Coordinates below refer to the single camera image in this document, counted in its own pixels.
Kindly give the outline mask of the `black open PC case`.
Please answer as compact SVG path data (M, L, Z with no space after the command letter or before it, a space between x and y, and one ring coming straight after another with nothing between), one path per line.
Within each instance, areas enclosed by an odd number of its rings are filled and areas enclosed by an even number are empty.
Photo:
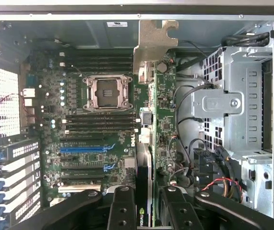
M168 50L176 62L178 168L159 187L154 226L141 228L136 219L136 230L173 230L162 223L166 186L178 187L191 197L212 192L229 198L263 214L263 230L274 230L274 63L264 66L263 95L262 143L273 155L271 164L239 162L221 145L209 149L203 120L191 115L191 95L212 87L202 72L210 55L226 47L274 48L274 10L243 6L189 10L180 5L0 6L0 230L54 206L44 205L43 200L42 144L39 123L33 119L38 103L35 87L27 84L30 55L34 51L130 51L134 59L141 20L155 21L158 27L163 20L179 23L178 29L167 33L178 40ZM105 193L89 189L106 195L117 186L134 189L136 207L136 185L114 185Z

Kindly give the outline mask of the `blue expansion slot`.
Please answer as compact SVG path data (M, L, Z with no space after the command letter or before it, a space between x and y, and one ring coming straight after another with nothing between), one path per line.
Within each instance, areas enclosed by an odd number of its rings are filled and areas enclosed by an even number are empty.
M62 147L61 153L88 153L88 152L106 152L103 147Z

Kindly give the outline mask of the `green Dell motherboard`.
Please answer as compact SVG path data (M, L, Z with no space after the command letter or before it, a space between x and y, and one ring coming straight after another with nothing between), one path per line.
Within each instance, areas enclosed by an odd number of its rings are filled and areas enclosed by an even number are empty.
M103 193L114 185L136 185L136 168L124 158L136 157L141 122L134 98L138 75L130 51L34 51L27 84L37 96L37 131L42 144L44 205L52 206L84 189ZM89 112L82 108L91 75L132 77L126 111ZM61 153L62 147L103 147L106 152Z

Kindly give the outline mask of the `metal CPU socket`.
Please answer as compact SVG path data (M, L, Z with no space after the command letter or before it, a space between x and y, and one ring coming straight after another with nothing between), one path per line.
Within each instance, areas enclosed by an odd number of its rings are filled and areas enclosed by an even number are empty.
M129 102L132 77L124 74L91 75L83 78L86 86L82 108L89 112L126 111L133 108Z

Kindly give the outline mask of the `silver disk bay cage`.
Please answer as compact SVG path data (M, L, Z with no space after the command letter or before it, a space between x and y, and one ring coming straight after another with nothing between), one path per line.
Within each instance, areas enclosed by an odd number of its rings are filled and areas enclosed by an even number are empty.
M270 63L273 47L226 47L205 60L202 72L212 87L191 95L191 115L203 120L209 149L221 145L239 162L272 163L262 143L264 66Z

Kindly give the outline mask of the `silver chipset heatsink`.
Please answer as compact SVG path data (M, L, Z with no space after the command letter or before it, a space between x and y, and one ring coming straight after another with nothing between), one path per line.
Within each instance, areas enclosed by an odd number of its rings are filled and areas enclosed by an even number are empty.
M136 168L136 159L131 157L131 158L124 158L124 168Z

